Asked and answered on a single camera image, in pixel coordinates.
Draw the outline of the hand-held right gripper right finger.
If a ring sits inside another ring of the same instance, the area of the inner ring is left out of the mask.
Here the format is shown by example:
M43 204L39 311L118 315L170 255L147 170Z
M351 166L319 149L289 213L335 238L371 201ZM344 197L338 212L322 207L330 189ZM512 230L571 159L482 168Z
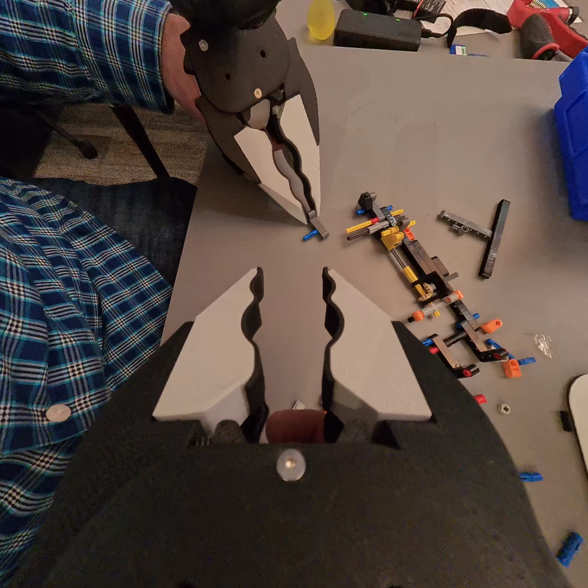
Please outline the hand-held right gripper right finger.
M322 408L328 442L394 442L394 427L430 429L433 414L394 322L337 271L324 268Z

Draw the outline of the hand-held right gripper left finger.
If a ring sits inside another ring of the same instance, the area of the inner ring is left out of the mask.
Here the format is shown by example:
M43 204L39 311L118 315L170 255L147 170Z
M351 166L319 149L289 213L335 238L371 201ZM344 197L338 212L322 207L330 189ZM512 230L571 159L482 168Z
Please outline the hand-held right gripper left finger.
M159 422L200 422L211 435L224 420L259 442L268 417L261 354L262 268L248 271L195 318L153 410Z

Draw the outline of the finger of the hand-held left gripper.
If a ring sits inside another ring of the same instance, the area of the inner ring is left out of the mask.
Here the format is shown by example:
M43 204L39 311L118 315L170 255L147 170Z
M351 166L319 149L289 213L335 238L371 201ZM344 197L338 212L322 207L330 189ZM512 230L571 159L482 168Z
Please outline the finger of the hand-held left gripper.
M271 110L271 136L280 146L275 154L278 171L286 178L287 198L302 218L320 214L320 156L305 105L300 94Z
M302 204L293 195L287 177L278 170L273 148L266 132L246 126L235 140L259 178L259 186L292 217L307 224Z

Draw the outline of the grey lego liftarm with pin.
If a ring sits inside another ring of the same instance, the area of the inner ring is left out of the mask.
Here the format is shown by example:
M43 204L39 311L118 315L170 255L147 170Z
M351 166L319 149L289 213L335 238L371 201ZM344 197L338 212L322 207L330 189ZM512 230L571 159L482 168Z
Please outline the grey lego liftarm with pin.
M307 241L313 239L314 237L317 237L321 240L325 240L329 237L329 232L325 228L325 226L322 224L320 218L318 217L316 210L312 209L308 212L307 221L308 221L309 229L311 229L311 230L309 230L309 232L303 236L303 238L302 238L303 242L307 242Z

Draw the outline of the multicolour lego technic assembly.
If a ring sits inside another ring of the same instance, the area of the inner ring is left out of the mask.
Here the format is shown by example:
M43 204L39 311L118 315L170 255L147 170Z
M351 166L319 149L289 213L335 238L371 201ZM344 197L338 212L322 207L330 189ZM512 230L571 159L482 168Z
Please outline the multicolour lego technic assembly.
M462 365L452 353L452 347L459 342L469 347L479 363L506 364L515 361L506 348L489 336L502 327L502 321L494 319L483 323L479 314L469 310L463 301L462 291L452 287L452 280L459 275L450 273L439 257L426 252L412 231L415 222L407 218L404 210L380 206L375 193L363 192L358 198L355 213L366 220L346 229L346 239L352 241L372 236L381 242L392 264L415 292L418 309L408 317L407 322L411 324L437 318L443 310L449 310L454 316L454 334L446 338L432 334L422 343L432 355L441 359L455 377L471 378L479 372L476 363Z

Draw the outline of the grey lego beam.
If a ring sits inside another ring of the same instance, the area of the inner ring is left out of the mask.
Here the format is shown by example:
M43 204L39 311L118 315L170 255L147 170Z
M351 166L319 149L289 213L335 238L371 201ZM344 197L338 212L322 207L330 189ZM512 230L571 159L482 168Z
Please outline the grey lego beam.
M489 230L488 228L485 228L480 224L471 222L471 221L469 221L463 217L460 217L459 215L456 215L455 213L447 211L447 210L441 211L437 218L438 218L438 220L447 223L451 230L452 230L452 228L451 228L452 224L466 224L470 228L470 232L468 234L475 235L475 236L480 237L482 239L490 239L493 236L493 232L491 230Z

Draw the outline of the person's left hand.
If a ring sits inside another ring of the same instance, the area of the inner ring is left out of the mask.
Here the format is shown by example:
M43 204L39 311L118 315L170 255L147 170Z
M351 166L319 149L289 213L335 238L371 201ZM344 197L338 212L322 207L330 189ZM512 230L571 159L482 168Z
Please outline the person's left hand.
M202 112L196 106L201 96L193 75L185 72L185 47L180 36L189 29L188 21L175 13L168 13L161 39L160 67L162 81L168 94L184 107L194 118L205 122Z

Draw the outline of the yellow translucent plastic object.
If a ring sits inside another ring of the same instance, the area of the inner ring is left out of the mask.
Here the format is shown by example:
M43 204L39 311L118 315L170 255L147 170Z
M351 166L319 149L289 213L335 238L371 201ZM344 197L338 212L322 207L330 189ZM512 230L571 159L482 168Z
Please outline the yellow translucent plastic object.
M333 1L312 1L307 11L307 29L315 40L327 40L336 25Z

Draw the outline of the black power adapter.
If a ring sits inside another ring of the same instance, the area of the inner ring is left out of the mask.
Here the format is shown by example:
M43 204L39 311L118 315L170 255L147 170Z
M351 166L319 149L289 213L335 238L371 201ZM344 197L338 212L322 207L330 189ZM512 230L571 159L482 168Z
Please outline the black power adapter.
M419 21L344 9L334 30L334 46L416 52L422 39Z

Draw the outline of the person's plaid shirt torso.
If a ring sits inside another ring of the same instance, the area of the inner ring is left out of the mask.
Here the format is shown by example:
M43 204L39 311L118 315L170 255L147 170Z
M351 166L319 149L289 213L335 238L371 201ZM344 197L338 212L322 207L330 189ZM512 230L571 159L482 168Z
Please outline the person's plaid shirt torso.
M1 587L100 409L157 349L171 293L91 213L1 179Z

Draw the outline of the black office chair base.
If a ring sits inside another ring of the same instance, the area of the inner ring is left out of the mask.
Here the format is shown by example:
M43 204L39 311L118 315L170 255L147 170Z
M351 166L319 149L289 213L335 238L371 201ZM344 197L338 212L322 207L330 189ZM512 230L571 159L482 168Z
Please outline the black office chair base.
M95 147L80 141L58 125L62 107L1 106L1 176L33 177L52 134L62 136L84 158L98 156Z

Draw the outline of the white paper sheets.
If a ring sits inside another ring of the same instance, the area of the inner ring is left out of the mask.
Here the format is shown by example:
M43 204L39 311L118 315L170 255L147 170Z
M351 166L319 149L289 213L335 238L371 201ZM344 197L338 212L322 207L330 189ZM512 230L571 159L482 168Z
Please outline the white paper sheets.
M446 1L445 12L457 17L467 9L482 8L489 9L501 14L506 14L513 1ZM473 26L462 26L458 28L457 36L474 35L482 32L489 32L487 29L479 29Z

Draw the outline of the blue storage bin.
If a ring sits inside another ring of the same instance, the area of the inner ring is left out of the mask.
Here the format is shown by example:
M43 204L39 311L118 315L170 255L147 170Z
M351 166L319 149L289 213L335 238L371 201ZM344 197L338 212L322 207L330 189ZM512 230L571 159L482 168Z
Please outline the blue storage bin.
M587 222L587 49L559 77L556 129L570 215Z

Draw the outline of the red and black power tool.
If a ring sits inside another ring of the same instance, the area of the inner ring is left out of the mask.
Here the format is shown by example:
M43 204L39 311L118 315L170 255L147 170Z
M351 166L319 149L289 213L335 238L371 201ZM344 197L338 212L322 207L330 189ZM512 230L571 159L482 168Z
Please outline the red and black power tool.
M580 8L548 6L544 1L513 1L506 16L519 32L520 56L533 61L551 61L557 54L573 59L587 48L587 37L573 24Z

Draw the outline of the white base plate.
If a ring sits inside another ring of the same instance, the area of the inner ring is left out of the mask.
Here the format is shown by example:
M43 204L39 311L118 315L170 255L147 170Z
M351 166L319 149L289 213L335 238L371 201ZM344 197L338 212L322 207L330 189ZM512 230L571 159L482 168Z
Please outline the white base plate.
M570 384L568 404L587 477L587 374L578 376Z

